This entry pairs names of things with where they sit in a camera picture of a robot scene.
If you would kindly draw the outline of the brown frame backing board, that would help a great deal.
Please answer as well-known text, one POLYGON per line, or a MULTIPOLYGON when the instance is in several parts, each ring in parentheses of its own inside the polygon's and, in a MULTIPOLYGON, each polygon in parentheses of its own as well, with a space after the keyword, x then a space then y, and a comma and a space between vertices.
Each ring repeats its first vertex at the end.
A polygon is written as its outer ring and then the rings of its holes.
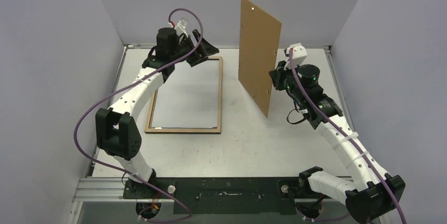
POLYGON ((276 65, 282 23, 250 0, 240 0, 238 80, 265 117, 271 98, 269 71, 276 65))

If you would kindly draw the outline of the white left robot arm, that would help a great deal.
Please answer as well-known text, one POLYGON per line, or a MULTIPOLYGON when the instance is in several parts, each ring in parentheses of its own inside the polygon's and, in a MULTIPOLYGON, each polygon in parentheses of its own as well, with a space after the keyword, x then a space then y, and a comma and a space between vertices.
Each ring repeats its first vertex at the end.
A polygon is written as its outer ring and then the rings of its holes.
POLYGON ((198 30, 180 34, 173 27, 158 30, 157 43, 148 52, 139 72, 123 95, 107 109, 95 114, 96 143, 99 149, 114 157, 130 180, 137 183, 137 192, 151 198, 157 192, 156 172, 140 152, 142 138, 136 119, 149 98, 167 81, 175 65, 187 62, 197 66, 220 51, 206 41, 198 30))

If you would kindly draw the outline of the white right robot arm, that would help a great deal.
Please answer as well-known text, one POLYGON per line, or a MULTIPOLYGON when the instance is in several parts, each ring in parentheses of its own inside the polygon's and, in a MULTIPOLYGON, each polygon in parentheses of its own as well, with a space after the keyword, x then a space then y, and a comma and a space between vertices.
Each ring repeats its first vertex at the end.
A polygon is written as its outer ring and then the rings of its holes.
POLYGON ((291 69, 286 61, 280 61, 269 72, 275 90, 285 91, 292 98, 295 108, 332 147, 351 177, 345 180, 323 168, 309 168, 299 174, 299 193, 304 197, 320 193, 337 200, 358 223, 375 219, 391 223, 390 212, 398 208, 405 182, 399 175, 392 176, 369 154, 340 107, 318 84, 319 74, 314 65, 291 69))

